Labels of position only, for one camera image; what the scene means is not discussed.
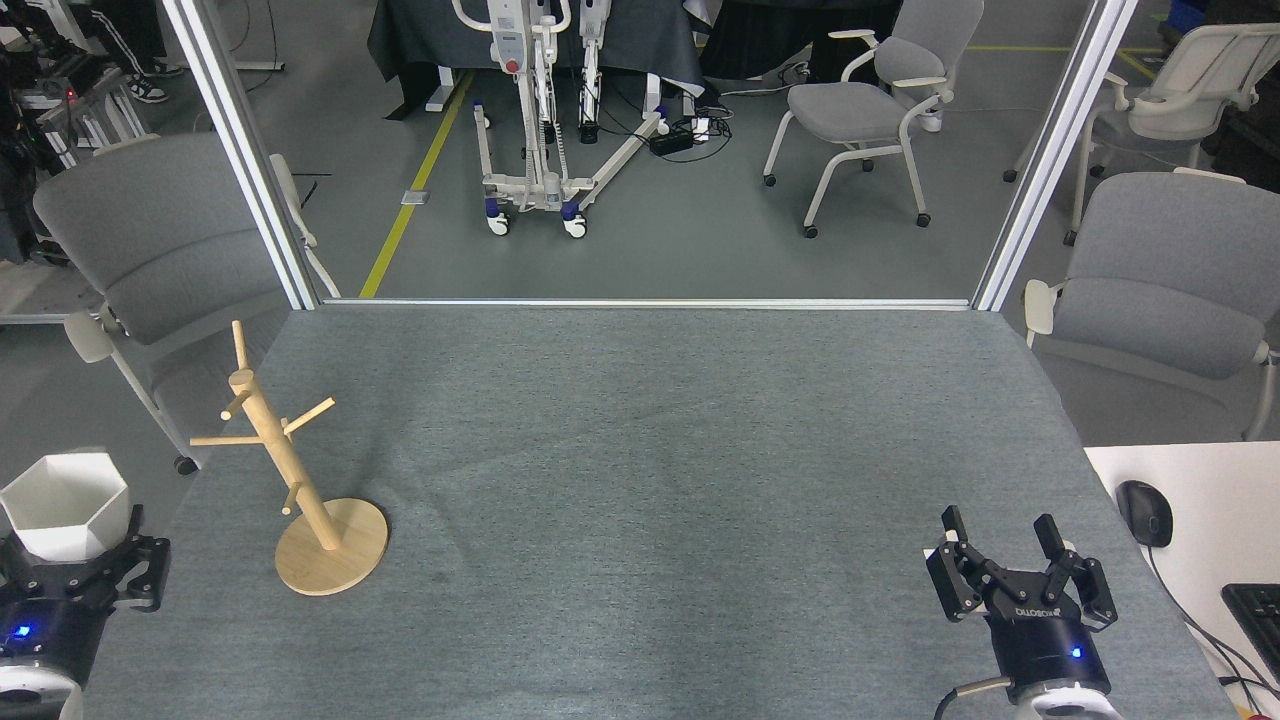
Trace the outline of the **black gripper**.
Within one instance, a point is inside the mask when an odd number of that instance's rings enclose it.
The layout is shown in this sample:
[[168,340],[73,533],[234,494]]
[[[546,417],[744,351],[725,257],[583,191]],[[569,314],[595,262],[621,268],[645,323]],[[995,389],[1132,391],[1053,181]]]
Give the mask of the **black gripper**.
[[[1042,687],[1073,684],[1110,693],[1110,679],[1089,633],[1117,620],[1101,562],[1080,556],[1061,537],[1053,516],[1044,512],[1033,523],[1048,561],[1043,588],[1038,594],[1028,592],[1024,602],[1001,592],[986,600],[987,557],[969,544],[959,506],[948,505],[941,521],[942,538],[933,550],[924,550],[934,592],[951,623],[960,623],[986,602],[996,662],[1011,680],[1007,697],[1020,700]],[[1079,605],[1065,591],[1069,582],[1076,588]],[[1080,611],[1096,624],[1084,626]]]
[[90,673],[113,609],[156,612],[172,542],[141,533],[145,506],[131,509],[125,538],[72,574],[33,568],[15,532],[1,541],[4,665]]

